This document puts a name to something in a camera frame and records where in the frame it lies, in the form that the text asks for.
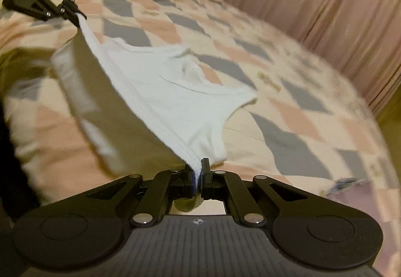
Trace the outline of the pink curtain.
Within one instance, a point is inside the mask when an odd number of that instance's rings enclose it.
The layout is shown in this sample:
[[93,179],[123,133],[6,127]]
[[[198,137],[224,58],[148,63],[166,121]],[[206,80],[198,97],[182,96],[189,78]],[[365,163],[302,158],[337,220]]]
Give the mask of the pink curtain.
[[341,71],[380,113],[400,85],[400,0],[224,0]]

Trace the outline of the white tank top garment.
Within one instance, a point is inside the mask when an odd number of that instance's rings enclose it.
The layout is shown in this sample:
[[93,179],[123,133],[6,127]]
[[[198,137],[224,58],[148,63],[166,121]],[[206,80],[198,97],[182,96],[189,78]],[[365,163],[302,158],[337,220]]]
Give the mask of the white tank top garment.
[[209,81],[185,45],[100,42],[86,19],[51,58],[72,113],[110,173],[152,178],[226,157],[225,122],[256,99],[247,85]]

